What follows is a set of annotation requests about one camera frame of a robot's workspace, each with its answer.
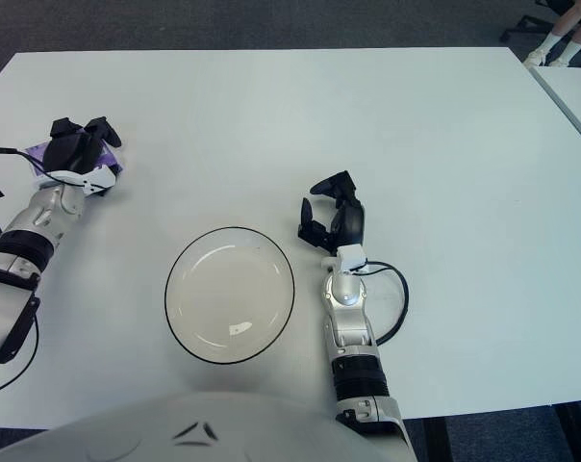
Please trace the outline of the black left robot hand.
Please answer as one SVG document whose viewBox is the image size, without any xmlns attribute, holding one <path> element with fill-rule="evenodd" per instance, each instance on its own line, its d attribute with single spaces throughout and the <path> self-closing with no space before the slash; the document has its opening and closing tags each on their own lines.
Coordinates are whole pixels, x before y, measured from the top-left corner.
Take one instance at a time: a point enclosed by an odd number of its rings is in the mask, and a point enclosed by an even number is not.
<svg viewBox="0 0 581 462">
<path fill-rule="evenodd" d="M 42 157 L 46 172 L 88 173 L 100 166 L 105 147 L 121 146 L 119 135 L 104 116 L 92 119 L 85 126 L 68 117 L 56 119 L 51 126 L 50 138 Z"/>
</svg>

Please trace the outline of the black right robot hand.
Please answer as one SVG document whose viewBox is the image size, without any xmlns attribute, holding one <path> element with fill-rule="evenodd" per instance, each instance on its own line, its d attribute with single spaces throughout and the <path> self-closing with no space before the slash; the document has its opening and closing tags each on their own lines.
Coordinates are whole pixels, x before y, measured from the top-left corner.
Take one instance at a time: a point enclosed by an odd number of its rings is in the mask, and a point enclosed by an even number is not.
<svg viewBox="0 0 581 462">
<path fill-rule="evenodd" d="M 310 194 L 324 195 L 335 200 L 335 213 L 331 224 L 313 219 L 313 210 L 307 198 L 302 199 L 297 236 L 314 247 L 336 256 L 338 248 L 362 244 L 365 233 L 365 208 L 357 198 L 356 186 L 347 170 L 332 175 L 310 188 Z"/>
</svg>

